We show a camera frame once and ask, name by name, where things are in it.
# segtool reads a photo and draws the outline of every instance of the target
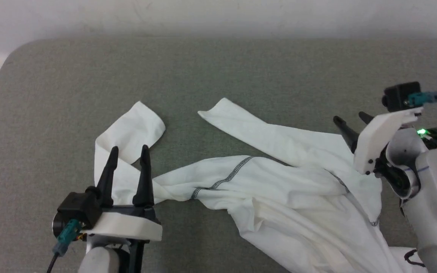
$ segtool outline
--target gray fabric surface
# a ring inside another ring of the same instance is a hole
[[[383,89],[414,80],[437,90],[437,41],[92,38],[24,45],[0,72],[0,272],[46,270],[57,206],[93,183],[95,138],[139,100],[167,126],[151,148],[156,176],[209,157],[265,156],[198,116],[223,97],[269,123],[336,133],[334,115],[360,130],[358,111],[385,112]],[[437,105],[420,124],[437,126]],[[382,197],[387,242],[414,246],[387,185]],[[284,271],[238,236],[226,211],[199,201],[156,209],[163,242],[146,246],[144,271]],[[83,254],[83,243],[73,244],[54,271],[76,271]]]

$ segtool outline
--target white wall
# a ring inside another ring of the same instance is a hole
[[[40,38],[437,38],[437,0],[0,0],[0,65]]]

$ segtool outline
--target white cloth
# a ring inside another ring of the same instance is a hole
[[[227,209],[241,237],[290,271],[426,272],[387,246],[378,228],[381,181],[352,168],[340,135],[267,124],[227,99],[199,114],[290,166],[246,155],[202,160],[154,178],[156,202],[199,199]],[[97,138],[96,183],[111,148],[119,147],[115,204],[131,203],[140,174],[131,164],[164,130],[138,102]]]

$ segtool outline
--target gray table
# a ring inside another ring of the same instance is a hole
[[[167,130],[151,149],[160,175],[208,157],[265,156],[196,112],[222,97],[264,121],[335,133],[340,115],[385,112],[389,85],[437,90],[437,41],[60,39],[13,52],[0,72],[0,272],[45,271],[50,223],[70,191],[93,183],[94,140],[135,102]],[[423,126],[437,126],[437,105]],[[391,246],[415,238],[386,186],[381,229]],[[145,271],[284,271],[238,236],[226,211],[198,201],[156,206],[163,242],[146,246]],[[76,271],[84,245],[57,260]]]

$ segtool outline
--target crumpled white garment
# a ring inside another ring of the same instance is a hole
[[[290,166],[246,155],[205,159],[154,178],[156,203],[198,199],[227,209],[241,237],[290,271],[426,272],[387,246],[378,228],[381,181],[352,168],[340,135],[267,124],[227,99],[199,114]],[[119,147],[115,204],[131,204],[140,174],[131,164],[164,131],[159,116],[138,102],[96,139],[95,183]]]

